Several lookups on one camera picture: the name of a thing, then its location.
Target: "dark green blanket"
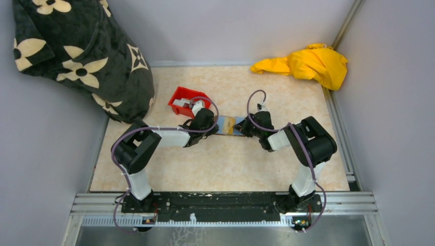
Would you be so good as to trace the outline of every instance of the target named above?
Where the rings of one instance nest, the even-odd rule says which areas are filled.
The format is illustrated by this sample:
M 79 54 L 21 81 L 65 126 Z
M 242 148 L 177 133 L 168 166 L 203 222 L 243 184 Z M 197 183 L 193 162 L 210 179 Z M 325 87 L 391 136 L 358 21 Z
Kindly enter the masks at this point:
M 154 98 L 151 69 L 106 0 L 13 0 L 13 12 L 20 72 L 93 98 L 115 120 L 145 116 Z

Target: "yellow fabric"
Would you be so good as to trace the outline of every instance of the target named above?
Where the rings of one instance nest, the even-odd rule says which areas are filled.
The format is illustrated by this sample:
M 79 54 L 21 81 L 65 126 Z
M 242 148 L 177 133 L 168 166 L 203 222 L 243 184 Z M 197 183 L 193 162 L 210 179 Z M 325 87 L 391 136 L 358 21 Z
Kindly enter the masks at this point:
M 326 44 L 312 44 L 286 57 L 261 60 L 251 67 L 253 73 L 264 71 L 293 75 L 297 79 L 315 79 L 330 90 L 338 90 L 346 76 L 347 59 Z

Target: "gray wall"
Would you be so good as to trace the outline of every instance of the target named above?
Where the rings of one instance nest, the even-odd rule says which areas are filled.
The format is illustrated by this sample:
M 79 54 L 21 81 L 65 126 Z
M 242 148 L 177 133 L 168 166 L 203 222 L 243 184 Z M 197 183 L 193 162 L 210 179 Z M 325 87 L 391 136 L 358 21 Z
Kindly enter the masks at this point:
M 109 0 L 152 66 L 250 65 L 332 44 L 353 0 Z
M 392 245 L 433 245 L 435 2 L 366 1 L 336 93 L 363 185 Z
M 0 1 L 0 245 L 59 245 L 106 117 L 53 81 L 20 74 L 14 29 L 11 1 Z

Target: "red basket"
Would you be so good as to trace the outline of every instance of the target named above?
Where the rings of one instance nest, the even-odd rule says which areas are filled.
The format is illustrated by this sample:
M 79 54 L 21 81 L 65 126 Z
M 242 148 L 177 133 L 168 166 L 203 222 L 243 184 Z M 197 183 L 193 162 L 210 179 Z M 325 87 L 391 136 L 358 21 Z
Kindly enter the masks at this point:
M 194 91 L 194 90 L 190 90 L 190 89 L 178 86 L 174 92 L 174 95 L 172 96 L 171 100 L 169 101 L 168 105 L 171 106 L 171 108 L 175 114 L 182 114 L 182 115 L 186 115 L 186 116 L 189 116 L 191 118 L 194 118 L 195 116 L 193 115 L 193 112 L 190 108 L 184 108 L 184 107 L 174 105 L 173 102 L 176 99 L 180 100 L 182 98 L 190 100 L 196 96 L 203 96 L 203 97 L 210 99 L 204 92 Z M 205 108 L 206 109 L 210 108 L 211 103 L 207 100 L 203 100 L 203 101 L 204 101 Z

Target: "beige marble table surface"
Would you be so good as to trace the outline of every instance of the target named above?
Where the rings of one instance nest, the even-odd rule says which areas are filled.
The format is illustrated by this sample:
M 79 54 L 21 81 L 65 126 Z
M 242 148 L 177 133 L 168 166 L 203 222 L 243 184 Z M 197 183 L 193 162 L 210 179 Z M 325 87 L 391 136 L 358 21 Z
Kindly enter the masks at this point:
M 288 122 L 299 123 L 312 115 L 334 136 L 322 88 L 316 81 L 252 74 L 249 67 L 154 68 L 152 72 L 157 94 L 144 118 L 149 125 L 175 127 L 188 119 L 175 115 L 167 105 L 177 86 L 205 92 L 221 115 L 243 117 L 249 95 L 263 89 L 275 128 Z M 260 93 L 253 98 L 252 112 L 256 112 L 256 103 L 261 99 Z M 121 171 L 111 161 L 110 147 L 128 127 L 109 121 L 92 191 L 126 189 Z M 214 135 L 189 148 L 157 149 L 146 171 L 155 191 L 288 191 L 298 168 L 291 147 L 269 153 L 254 138 Z M 338 152 L 324 167 L 319 182 L 327 191 L 349 190 Z

